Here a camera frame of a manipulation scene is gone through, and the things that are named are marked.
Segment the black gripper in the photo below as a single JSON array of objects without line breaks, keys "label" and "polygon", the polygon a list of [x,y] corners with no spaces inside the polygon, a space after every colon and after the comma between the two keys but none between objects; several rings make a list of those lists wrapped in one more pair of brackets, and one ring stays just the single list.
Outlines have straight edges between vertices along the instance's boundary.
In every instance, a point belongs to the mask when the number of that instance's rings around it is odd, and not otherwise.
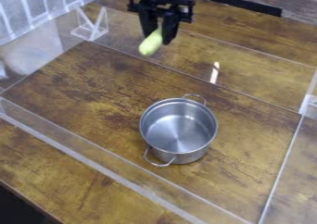
[{"label": "black gripper", "polygon": [[167,45],[177,36],[179,21],[191,23],[193,0],[129,0],[127,10],[139,11],[143,36],[147,37],[158,28],[158,14],[165,9],[159,6],[170,5],[175,10],[169,10],[162,17],[162,43]]}]

